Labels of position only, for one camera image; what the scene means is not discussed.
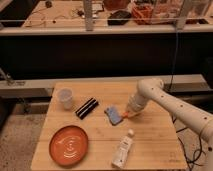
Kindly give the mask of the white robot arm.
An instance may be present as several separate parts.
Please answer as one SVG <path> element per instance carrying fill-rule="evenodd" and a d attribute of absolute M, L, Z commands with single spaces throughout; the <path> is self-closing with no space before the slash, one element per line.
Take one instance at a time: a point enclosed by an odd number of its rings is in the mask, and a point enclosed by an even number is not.
<path fill-rule="evenodd" d="M 213 115 L 169 95 L 163 88 L 164 82 L 160 78 L 139 80 L 136 92 L 130 96 L 126 105 L 127 116 L 138 115 L 149 100 L 154 101 L 207 142 L 208 152 L 203 171 L 213 171 Z"/>

